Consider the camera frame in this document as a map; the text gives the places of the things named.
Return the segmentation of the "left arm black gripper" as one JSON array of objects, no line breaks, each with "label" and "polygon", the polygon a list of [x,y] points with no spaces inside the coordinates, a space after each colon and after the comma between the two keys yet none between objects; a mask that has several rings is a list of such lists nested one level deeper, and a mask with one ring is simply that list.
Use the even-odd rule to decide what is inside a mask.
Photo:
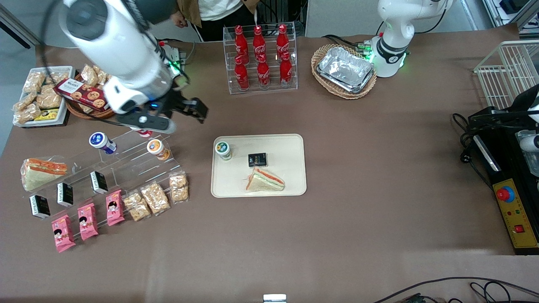
[{"label": "left arm black gripper", "polygon": [[526,127],[535,127],[536,121],[527,114],[530,108],[538,105],[539,85],[535,85],[518,94],[510,106],[510,112],[499,111],[494,107],[486,107],[468,117],[468,128],[481,129],[510,129],[520,131],[521,126],[510,126],[496,120],[516,120]]}]

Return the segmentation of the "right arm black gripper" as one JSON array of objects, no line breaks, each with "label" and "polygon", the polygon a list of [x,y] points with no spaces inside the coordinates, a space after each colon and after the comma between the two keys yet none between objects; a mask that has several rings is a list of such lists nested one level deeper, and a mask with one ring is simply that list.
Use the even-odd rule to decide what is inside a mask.
[{"label": "right arm black gripper", "polygon": [[204,124],[208,107],[199,98],[187,100],[180,90],[170,90],[162,97],[148,102],[148,113],[154,116],[156,121],[168,121],[174,112],[194,117],[199,123]]}]

